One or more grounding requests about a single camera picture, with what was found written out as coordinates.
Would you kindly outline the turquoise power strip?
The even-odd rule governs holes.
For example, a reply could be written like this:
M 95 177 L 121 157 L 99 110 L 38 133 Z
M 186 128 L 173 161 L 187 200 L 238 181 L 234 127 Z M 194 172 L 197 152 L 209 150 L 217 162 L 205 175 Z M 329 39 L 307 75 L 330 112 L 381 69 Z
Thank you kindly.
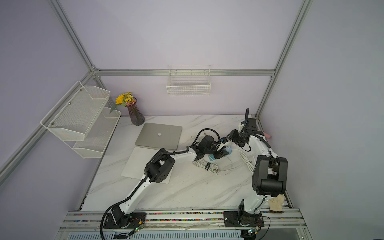
M 223 147 L 217 152 L 215 152 L 212 155 L 208 155 L 208 158 L 210 161 L 215 161 L 218 159 L 221 159 L 223 157 L 226 157 L 227 155 L 230 155 L 232 153 L 232 147 Z

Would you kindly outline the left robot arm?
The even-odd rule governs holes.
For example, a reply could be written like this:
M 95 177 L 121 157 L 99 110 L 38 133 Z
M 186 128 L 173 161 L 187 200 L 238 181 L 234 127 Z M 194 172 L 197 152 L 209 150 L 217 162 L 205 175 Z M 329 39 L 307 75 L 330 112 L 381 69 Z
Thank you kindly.
M 158 150 L 155 155 L 146 163 L 144 173 L 135 188 L 127 197 L 108 207 L 101 219 L 101 227 L 125 228 L 132 220 L 132 214 L 139 202 L 144 198 L 150 189 L 150 185 L 163 182 L 173 169 L 176 158 L 189 158 L 194 163 L 203 159 L 206 155 L 212 155 L 219 159 L 228 155 L 227 146 L 229 140 L 226 137 L 215 141 L 212 136 L 205 136 L 201 141 L 194 140 L 191 146 L 183 151 L 169 152 L 165 149 Z

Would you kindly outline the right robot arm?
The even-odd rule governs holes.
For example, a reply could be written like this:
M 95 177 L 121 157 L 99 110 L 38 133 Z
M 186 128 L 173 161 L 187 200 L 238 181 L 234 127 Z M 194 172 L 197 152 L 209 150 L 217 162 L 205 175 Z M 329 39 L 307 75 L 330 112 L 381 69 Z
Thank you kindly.
M 287 186 L 288 160 L 278 156 L 268 143 L 264 132 L 260 131 L 255 118 L 245 119 L 238 130 L 232 130 L 229 140 L 240 148 L 248 146 L 248 152 L 255 157 L 251 166 L 253 193 L 242 200 L 236 213 L 239 225 L 249 225 L 251 221 L 262 222 L 261 209 L 268 204 L 272 213 L 283 213 L 284 194 Z

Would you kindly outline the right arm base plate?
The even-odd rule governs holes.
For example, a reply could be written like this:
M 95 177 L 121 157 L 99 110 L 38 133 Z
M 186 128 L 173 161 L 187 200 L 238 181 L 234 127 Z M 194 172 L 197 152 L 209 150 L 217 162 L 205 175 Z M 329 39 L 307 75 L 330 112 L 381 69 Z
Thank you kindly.
M 241 216 L 237 211 L 224 211 L 225 227 L 264 227 L 264 219 L 261 214 L 249 214 L 244 212 Z

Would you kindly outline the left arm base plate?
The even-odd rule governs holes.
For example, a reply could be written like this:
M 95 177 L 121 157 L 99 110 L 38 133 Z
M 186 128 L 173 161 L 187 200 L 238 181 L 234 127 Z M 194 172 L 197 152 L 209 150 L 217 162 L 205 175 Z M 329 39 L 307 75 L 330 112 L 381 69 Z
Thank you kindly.
M 129 215 L 123 215 L 116 224 L 112 213 L 108 213 L 104 222 L 104 229 L 135 229 L 146 220 L 147 213 L 133 212 Z

